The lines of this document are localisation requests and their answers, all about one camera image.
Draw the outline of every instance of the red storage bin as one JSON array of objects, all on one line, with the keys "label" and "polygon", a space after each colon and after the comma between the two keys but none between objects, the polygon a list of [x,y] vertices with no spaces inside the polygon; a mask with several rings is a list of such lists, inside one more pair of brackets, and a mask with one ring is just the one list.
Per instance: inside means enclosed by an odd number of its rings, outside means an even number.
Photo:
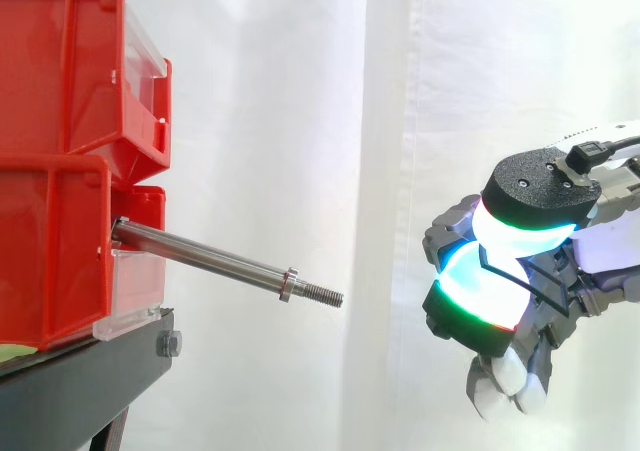
[{"label": "red storage bin", "polygon": [[98,156],[0,155],[0,344],[47,349],[96,322],[110,339],[157,318],[164,260],[125,251],[139,266],[120,267],[136,276],[114,285],[111,226],[127,214],[164,229],[164,191],[112,194],[110,179]]},{"label": "red storage bin", "polygon": [[111,339],[159,318],[164,260],[113,249],[164,229],[171,64],[125,0],[0,0],[0,344]]},{"label": "red storage bin", "polygon": [[110,312],[109,168],[0,156],[0,342],[47,348]]},{"label": "red storage bin", "polygon": [[0,0],[0,153],[92,154],[113,185],[169,167],[171,65],[125,0]]}]

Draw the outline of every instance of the robotic hand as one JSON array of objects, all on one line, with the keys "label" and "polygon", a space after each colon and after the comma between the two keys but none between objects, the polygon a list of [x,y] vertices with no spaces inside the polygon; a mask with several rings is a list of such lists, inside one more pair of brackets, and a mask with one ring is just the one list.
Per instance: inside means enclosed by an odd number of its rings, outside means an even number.
[{"label": "robotic hand", "polygon": [[423,304],[427,325],[478,352],[467,395],[485,420],[510,402],[538,411],[551,352],[578,318],[640,301],[636,155],[640,122],[510,156],[482,196],[464,198],[426,231],[438,272]]}]

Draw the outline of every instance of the black sensor housing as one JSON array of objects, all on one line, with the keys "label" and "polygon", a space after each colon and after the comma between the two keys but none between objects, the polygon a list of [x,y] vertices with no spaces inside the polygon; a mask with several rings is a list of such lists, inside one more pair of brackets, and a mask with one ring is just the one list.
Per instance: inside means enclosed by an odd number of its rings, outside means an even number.
[{"label": "black sensor housing", "polygon": [[583,221],[602,190],[596,181],[574,185],[554,164],[564,157],[557,148],[543,148],[500,161],[482,191],[489,213],[509,226],[536,231]]}]

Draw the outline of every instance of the robot finger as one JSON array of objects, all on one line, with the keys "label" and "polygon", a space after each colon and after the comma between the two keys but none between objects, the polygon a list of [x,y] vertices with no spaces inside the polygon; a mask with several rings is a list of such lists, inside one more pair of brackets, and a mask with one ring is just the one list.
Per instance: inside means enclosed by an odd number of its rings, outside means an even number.
[{"label": "robot finger", "polygon": [[511,346],[501,358],[491,358],[491,372],[498,386],[507,396],[515,395],[527,381],[527,369]]},{"label": "robot finger", "polygon": [[509,397],[500,391],[498,384],[487,368],[490,362],[483,365],[485,358],[476,357],[471,362],[467,375],[467,396],[482,419],[487,422],[500,419],[509,409]]},{"label": "robot finger", "polygon": [[551,350],[549,341],[542,336],[529,359],[526,384],[515,397],[516,406],[524,414],[537,413],[547,400],[552,369]]}]

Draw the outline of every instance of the metal rod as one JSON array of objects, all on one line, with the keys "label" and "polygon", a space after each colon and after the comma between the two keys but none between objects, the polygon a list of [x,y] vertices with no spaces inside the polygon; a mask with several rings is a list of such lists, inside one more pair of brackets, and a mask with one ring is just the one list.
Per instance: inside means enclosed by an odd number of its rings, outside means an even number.
[{"label": "metal rod", "polygon": [[142,251],[278,293],[281,301],[289,301],[289,297],[294,294],[336,308],[342,305],[342,294],[299,280],[298,271],[293,268],[287,271],[280,270],[159,229],[131,222],[127,218],[116,221],[112,237],[116,241]]}]

